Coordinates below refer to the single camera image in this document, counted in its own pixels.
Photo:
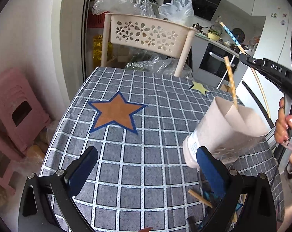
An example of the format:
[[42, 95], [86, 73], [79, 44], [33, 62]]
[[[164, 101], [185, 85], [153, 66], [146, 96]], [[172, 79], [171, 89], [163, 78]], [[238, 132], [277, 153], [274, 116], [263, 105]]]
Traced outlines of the long wooden chopstick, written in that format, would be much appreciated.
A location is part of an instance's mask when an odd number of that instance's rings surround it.
[[204, 199], [202, 196], [200, 196], [199, 194], [197, 194], [194, 190], [189, 189], [188, 190], [189, 195], [191, 195], [192, 197], [196, 198], [197, 200], [199, 200], [200, 202], [202, 202], [204, 205], [212, 208], [212, 204], [211, 202], [207, 201], [206, 199]]

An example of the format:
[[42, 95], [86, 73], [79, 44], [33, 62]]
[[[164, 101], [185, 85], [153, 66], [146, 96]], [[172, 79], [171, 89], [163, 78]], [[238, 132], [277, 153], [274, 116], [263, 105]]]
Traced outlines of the blue patterned chopstick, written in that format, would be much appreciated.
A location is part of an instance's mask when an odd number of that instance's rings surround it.
[[222, 26], [222, 28], [224, 28], [224, 30], [227, 32], [227, 34], [230, 35], [230, 37], [232, 38], [232, 40], [234, 41], [236, 46], [239, 48], [240, 52], [242, 54], [246, 54], [244, 49], [242, 48], [241, 44], [239, 43], [239, 41], [236, 39], [236, 37], [233, 35], [233, 33], [228, 29], [228, 27], [223, 22], [220, 22], [220, 25]]

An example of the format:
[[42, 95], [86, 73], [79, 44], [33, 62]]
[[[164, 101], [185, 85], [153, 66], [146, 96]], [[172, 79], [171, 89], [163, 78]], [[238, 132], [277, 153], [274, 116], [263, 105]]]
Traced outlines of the pink utensil holder caddy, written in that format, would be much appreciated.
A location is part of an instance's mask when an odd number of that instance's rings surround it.
[[265, 137], [269, 128], [250, 107], [235, 106], [231, 101], [215, 97], [192, 134], [183, 141], [183, 155], [187, 166], [199, 169], [196, 155], [199, 147], [206, 147], [215, 159], [227, 165]]

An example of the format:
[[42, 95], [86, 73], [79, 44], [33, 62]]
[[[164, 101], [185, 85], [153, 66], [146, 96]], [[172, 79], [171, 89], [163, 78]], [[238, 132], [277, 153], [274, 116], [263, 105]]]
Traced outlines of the black built-in oven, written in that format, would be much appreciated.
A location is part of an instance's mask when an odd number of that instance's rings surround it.
[[226, 50], [219, 48], [212, 43], [209, 43], [201, 61], [200, 69], [222, 79], [225, 72], [227, 71], [224, 57], [228, 57], [229, 60], [232, 61], [232, 72], [235, 72], [238, 66], [239, 58], [235, 56], [233, 59], [233, 56], [233, 54], [227, 52]]

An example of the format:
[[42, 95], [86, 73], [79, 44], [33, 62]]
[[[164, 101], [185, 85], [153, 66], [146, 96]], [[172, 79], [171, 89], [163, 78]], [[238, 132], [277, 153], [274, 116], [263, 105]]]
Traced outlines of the white refrigerator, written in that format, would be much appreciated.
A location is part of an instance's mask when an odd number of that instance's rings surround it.
[[[267, 58], [292, 70], [292, 6], [290, 3], [287, 0], [254, 0], [252, 15], [266, 17], [254, 58]], [[258, 72], [257, 75], [268, 102], [271, 120], [274, 123], [277, 119], [279, 101], [283, 94], [264, 76]], [[266, 109], [263, 96], [251, 68], [248, 68], [245, 72], [242, 82], [247, 84]], [[269, 129], [270, 126], [261, 109], [242, 82], [240, 82], [236, 89], [237, 96], [246, 107], [256, 111]]]

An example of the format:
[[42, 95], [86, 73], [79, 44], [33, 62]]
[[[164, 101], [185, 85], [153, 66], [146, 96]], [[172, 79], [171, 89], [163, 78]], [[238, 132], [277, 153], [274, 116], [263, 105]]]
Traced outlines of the pink plastic stool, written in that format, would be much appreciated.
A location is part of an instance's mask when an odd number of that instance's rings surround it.
[[0, 120], [20, 152], [25, 152], [51, 122], [28, 80], [17, 68], [0, 74]]
[[0, 186], [10, 195], [15, 194], [15, 189], [10, 186], [10, 180], [14, 172], [13, 163], [21, 160], [21, 154], [0, 135]]

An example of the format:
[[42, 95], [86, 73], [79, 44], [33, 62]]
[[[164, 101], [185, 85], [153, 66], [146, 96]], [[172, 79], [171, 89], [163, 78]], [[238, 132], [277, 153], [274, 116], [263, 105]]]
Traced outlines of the yellow bowl on counter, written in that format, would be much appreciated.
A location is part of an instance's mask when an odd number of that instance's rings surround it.
[[207, 37], [213, 41], [218, 41], [220, 39], [220, 36], [213, 34], [212, 32], [208, 32]]

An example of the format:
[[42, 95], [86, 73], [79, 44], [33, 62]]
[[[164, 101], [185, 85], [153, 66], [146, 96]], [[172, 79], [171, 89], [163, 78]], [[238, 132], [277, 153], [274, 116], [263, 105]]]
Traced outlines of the grey checkered tablecloth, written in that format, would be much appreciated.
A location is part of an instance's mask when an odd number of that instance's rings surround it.
[[[92, 131], [98, 112], [89, 102], [118, 92], [144, 105], [132, 117], [136, 132], [115, 124]], [[182, 143], [216, 96], [231, 100], [210, 86], [206, 94], [193, 90], [184, 78], [98, 67], [56, 128], [40, 174], [67, 168], [94, 146], [98, 161], [74, 201], [96, 231], [188, 231], [189, 217], [200, 224], [209, 211], [189, 190], [210, 199], [211, 188], [186, 165]]]

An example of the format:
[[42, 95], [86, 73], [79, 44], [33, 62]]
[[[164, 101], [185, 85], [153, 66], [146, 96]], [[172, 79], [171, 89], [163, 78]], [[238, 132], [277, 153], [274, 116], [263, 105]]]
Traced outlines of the clear plastic bag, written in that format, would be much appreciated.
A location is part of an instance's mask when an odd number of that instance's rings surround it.
[[192, 27], [194, 20], [194, 10], [192, 0], [171, 0], [159, 6], [158, 13], [160, 17], [168, 21], [177, 23], [186, 27]]

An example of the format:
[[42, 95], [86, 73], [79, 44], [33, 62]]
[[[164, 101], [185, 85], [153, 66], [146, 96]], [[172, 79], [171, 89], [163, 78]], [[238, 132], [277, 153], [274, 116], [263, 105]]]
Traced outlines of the beige perforated plastic basket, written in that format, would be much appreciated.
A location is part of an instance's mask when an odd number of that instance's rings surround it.
[[108, 43], [152, 51], [178, 59], [180, 77], [196, 29], [154, 17], [105, 13], [101, 66], [107, 66]]

